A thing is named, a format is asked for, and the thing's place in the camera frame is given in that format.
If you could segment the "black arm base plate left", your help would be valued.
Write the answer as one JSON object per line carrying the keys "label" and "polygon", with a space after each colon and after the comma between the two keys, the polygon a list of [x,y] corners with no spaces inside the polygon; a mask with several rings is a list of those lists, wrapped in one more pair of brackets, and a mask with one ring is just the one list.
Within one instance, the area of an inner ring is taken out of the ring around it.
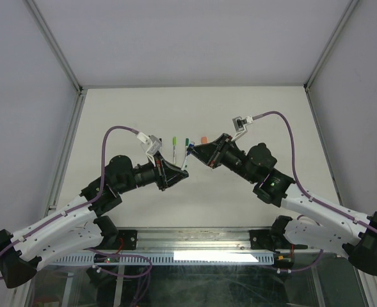
{"label": "black arm base plate left", "polygon": [[115,234],[105,235],[102,242],[92,249],[133,251],[136,249],[137,241],[137,230],[119,229]]}

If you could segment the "silver pen lime end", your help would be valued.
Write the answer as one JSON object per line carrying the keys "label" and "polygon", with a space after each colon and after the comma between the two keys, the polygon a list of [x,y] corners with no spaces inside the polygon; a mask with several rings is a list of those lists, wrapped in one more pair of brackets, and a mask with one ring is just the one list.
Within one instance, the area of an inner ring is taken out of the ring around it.
{"label": "silver pen lime end", "polygon": [[173,162],[174,165],[176,165],[176,163],[177,163],[177,137],[176,136],[174,136],[172,138],[172,146],[173,146],[172,162]]}

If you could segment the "blue pen cap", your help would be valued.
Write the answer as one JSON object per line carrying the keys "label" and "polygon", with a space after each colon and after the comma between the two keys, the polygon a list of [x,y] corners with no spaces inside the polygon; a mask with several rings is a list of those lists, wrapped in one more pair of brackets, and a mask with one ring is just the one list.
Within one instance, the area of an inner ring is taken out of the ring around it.
{"label": "blue pen cap", "polygon": [[195,143],[193,141],[191,141],[188,145],[188,149],[187,149],[187,153],[188,155],[192,152],[192,149],[194,147]]}

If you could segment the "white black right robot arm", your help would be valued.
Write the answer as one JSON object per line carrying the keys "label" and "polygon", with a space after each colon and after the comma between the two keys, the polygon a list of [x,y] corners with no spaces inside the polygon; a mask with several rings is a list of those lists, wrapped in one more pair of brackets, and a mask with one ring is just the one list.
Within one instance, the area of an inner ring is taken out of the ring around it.
{"label": "white black right robot arm", "polygon": [[272,245],[283,248],[291,243],[323,249],[377,276],[377,212],[370,216],[310,194],[294,178],[275,169],[277,160],[264,143],[245,152],[231,136],[222,134],[211,143],[190,146],[188,153],[212,169],[225,166],[253,184],[253,193],[264,203],[313,220],[313,224],[304,224],[278,216],[269,233]]}

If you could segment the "white pen blue tip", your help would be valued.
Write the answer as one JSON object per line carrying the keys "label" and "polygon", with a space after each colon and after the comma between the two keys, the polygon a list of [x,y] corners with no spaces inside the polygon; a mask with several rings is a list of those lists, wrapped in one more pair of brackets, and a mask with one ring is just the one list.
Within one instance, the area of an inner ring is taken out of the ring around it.
{"label": "white pen blue tip", "polygon": [[183,163],[182,163],[182,166],[181,166],[181,170],[186,170],[187,163],[188,163],[188,156],[189,156],[189,152],[186,150],[185,154],[184,154],[184,160],[183,160]]}

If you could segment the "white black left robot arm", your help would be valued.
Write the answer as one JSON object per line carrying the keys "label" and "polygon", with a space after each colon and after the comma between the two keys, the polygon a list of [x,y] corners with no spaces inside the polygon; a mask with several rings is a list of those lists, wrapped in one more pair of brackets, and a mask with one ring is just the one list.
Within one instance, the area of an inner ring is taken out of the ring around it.
{"label": "white black left robot arm", "polygon": [[67,254],[97,246],[112,248],[118,231],[105,214],[121,204],[124,193],[149,184],[164,191],[188,176],[160,153],[152,162],[137,166],[127,156],[113,157],[104,175],[69,204],[21,230],[0,231],[1,280],[7,288],[17,288]]}

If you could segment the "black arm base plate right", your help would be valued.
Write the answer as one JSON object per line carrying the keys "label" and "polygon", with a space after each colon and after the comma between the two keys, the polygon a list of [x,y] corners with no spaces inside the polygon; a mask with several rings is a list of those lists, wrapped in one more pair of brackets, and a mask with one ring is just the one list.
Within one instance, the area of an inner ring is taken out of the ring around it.
{"label": "black arm base plate right", "polygon": [[290,251],[292,244],[283,236],[271,234],[270,229],[253,229],[248,231],[252,250],[266,249],[274,253],[280,250]]}

